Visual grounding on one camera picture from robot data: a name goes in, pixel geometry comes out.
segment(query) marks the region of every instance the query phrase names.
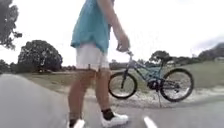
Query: handlebar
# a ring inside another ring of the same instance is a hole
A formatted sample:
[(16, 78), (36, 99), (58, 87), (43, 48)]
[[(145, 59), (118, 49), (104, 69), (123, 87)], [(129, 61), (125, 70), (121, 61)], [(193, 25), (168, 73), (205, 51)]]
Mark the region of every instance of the handlebar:
[(130, 50), (128, 50), (126, 53), (131, 57), (134, 56), (134, 54)]

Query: hand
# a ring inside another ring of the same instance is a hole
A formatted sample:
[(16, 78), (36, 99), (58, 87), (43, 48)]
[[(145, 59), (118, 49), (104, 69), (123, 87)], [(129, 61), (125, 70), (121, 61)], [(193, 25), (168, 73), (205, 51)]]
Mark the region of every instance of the hand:
[(118, 46), (117, 50), (119, 52), (126, 52), (130, 48), (130, 42), (128, 36), (125, 34), (125, 32), (122, 30), (121, 27), (115, 27), (113, 28), (114, 35), (117, 38)]

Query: rear wheel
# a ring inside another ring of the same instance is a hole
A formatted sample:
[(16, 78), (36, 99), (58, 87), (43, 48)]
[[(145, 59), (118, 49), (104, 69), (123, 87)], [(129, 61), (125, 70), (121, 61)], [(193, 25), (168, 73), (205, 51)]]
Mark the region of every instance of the rear wheel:
[(128, 99), (137, 91), (137, 80), (129, 73), (117, 72), (109, 81), (109, 93), (121, 100)]
[(170, 102), (180, 102), (186, 99), (194, 89), (194, 78), (186, 69), (173, 69), (164, 75), (164, 79), (160, 93)]

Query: person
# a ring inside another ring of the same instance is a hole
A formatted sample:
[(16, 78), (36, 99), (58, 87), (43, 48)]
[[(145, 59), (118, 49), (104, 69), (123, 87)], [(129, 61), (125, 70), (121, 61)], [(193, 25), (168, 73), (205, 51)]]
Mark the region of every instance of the person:
[(126, 124), (127, 115), (112, 111), (109, 103), (108, 82), (110, 68), (107, 59), (110, 28), (118, 41), (119, 52), (130, 48), (129, 38), (124, 32), (113, 9), (114, 0), (86, 0), (75, 24), (71, 46), (76, 49), (77, 75), (68, 95), (69, 121), (67, 128), (84, 127), (82, 118), (84, 95), (93, 80), (95, 94), (102, 111), (103, 127)]

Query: kickstand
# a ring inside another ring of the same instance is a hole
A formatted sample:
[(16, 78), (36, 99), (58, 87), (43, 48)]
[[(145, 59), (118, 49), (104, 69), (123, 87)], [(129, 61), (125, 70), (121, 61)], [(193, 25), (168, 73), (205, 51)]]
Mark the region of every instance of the kickstand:
[(159, 97), (159, 107), (162, 108), (162, 104), (161, 104), (161, 101), (160, 101), (160, 95), (159, 95), (159, 92), (157, 92), (157, 95)]

